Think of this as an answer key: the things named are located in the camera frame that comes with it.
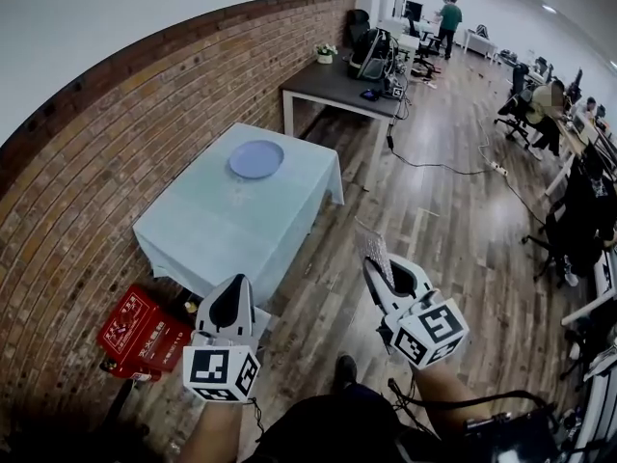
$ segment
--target red crate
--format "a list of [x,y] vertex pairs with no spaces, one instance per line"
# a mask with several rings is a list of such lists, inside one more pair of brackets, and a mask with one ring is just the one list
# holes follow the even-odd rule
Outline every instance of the red crate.
[[97,341],[120,366],[174,370],[193,330],[163,313],[138,286],[124,294]]

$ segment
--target white pot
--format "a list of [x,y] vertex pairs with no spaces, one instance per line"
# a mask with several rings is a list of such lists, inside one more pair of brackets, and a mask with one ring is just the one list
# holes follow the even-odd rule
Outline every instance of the white pot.
[[331,64],[332,55],[322,55],[320,53],[317,53],[317,62],[324,65]]

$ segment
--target power strip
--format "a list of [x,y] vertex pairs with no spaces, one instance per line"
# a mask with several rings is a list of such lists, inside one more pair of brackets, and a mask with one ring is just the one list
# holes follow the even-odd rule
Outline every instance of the power strip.
[[508,177],[508,171],[502,166],[498,165],[495,161],[491,161],[491,167],[500,175],[503,175],[506,178]]

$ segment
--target potted plant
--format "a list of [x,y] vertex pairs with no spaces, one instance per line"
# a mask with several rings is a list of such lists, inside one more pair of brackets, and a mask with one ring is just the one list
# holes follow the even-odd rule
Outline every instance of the potted plant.
[[320,64],[331,64],[332,57],[338,53],[333,44],[319,44],[316,46],[317,62]]

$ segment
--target man in green shirt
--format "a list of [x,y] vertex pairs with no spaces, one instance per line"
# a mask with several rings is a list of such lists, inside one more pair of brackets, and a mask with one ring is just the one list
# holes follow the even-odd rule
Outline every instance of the man in green shirt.
[[449,60],[452,54],[452,43],[454,42],[454,33],[459,24],[463,22],[463,13],[456,5],[457,0],[449,0],[449,3],[443,6],[440,16],[442,17],[442,26],[437,41],[438,49],[442,46],[442,41],[446,39],[445,59]]

